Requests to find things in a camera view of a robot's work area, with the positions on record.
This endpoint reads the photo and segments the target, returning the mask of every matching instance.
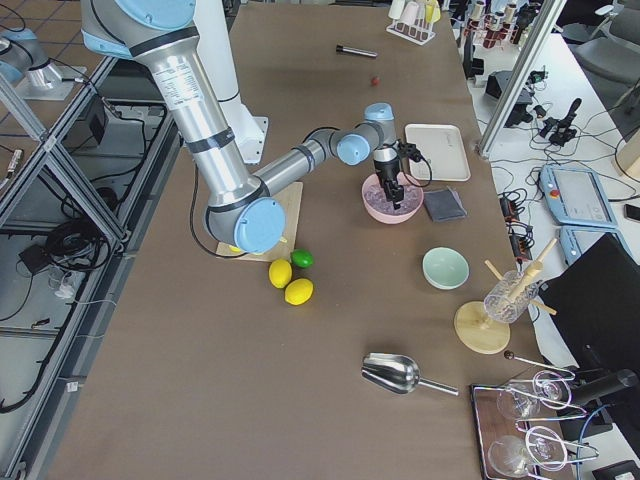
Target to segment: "robotic arm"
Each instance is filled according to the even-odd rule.
[[[194,0],[82,0],[81,6],[90,50],[135,60],[151,71],[211,192],[204,224],[216,239],[250,253],[271,249],[285,226],[284,210],[271,196],[331,156],[355,165],[373,151],[387,198],[399,198],[389,105],[369,106],[351,131],[315,131],[252,175],[196,53]]]

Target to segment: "white tray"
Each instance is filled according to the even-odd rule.
[[[404,132],[407,142],[415,143],[431,165],[433,180],[464,182],[471,178],[458,127],[412,123],[404,128]],[[418,180],[429,180],[429,169],[424,162],[409,163],[409,170],[413,177]]]

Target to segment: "green lime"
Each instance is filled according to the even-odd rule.
[[[300,268],[310,267],[313,265],[313,255],[308,250],[298,248],[291,252],[291,263]]]

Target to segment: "blue joint cap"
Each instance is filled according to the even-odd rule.
[[[357,165],[367,159],[371,147],[366,138],[355,133],[349,133],[338,142],[338,158],[347,165]]]
[[[96,37],[84,30],[82,30],[82,37],[84,39],[84,45],[92,52],[122,58],[123,60],[131,60],[133,58],[129,49],[120,43]]]
[[[173,31],[191,23],[196,0],[115,0],[116,4],[136,22],[156,30]]]
[[[18,42],[18,41],[27,41],[27,40],[37,40],[38,37],[36,37],[36,34],[33,33],[31,30],[29,30],[28,28],[25,28],[24,30],[22,30],[21,32],[14,32],[11,30],[4,30],[0,35],[2,35],[4,38],[11,40],[13,42]]]
[[[238,217],[233,231],[236,246],[249,253],[264,253],[275,247],[286,223],[284,209],[272,197],[254,200]]]
[[[364,109],[365,120],[393,120],[393,109],[388,103],[374,103]]]
[[[7,62],[0,60],[0,75],[2,75],[7,82],[16,83],[22,78],[22,73],[13,65],[9,65]]]

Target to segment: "yellow lemon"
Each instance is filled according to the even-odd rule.
[[[313,283],[306,278],[294,280],[284,290],[284,300],[291,305],[302,305],[313,295]]]
[[[291,281],[293,270],[284,258],[279,258],[269,265],[269,281],[276,288],[284,288]]]

